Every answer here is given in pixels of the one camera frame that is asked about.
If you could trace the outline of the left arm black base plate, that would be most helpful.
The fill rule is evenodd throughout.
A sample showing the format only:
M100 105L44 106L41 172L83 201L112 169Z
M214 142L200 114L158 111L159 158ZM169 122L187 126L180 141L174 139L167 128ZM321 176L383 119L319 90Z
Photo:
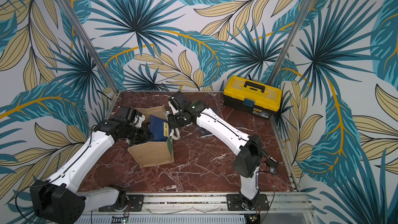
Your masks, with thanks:
M100 212L141 212L144 202L144 195L127 194L125 197L118 198L113 205L99 208Z

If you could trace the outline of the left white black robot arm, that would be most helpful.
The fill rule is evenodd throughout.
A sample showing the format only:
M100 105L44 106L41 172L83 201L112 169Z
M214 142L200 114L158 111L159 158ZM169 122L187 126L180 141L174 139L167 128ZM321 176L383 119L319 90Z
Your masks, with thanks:
M148 124L136 127L126 120L101 121L65 165L47 180L38 180L30 187L35 215L57 224L73 224L82 214L96 209L127 212L131 200L119 186L85 193L79 193L78 189L99 158L116 141L123 139L140 144L153 137Z

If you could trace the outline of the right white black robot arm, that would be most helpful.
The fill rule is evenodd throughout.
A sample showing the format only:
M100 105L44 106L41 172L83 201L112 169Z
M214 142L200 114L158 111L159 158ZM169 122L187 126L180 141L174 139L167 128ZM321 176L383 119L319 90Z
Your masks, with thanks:
M172 129L195 124L223 141L236 155L233 167L240 175L241 187L238 199L233 203L238 208L248 211L260 209L260 190L258 174L262 159L268 167L276 169L279 163L262 149L258 135L248 135L233 127L212 108L200 100L190 101L181 91L169 97L169 107L172 110L167 119Z

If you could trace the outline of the dark blue Guiguzi book back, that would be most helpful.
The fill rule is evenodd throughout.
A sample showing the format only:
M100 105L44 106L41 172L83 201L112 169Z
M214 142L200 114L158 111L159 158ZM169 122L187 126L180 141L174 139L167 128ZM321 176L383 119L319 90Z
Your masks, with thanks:
M200 137L201 138L207 138L210 136L213 136L214 134L211 133L210 131L204 129L204 128L199 128L199 132L200 132Z

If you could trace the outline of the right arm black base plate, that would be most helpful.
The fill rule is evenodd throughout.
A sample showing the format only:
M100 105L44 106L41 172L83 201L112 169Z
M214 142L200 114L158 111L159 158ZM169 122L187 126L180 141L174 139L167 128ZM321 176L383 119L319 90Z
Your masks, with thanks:
M228 211L267 211L270 202L264 194L257 194L252 200L242 194L227 194Z

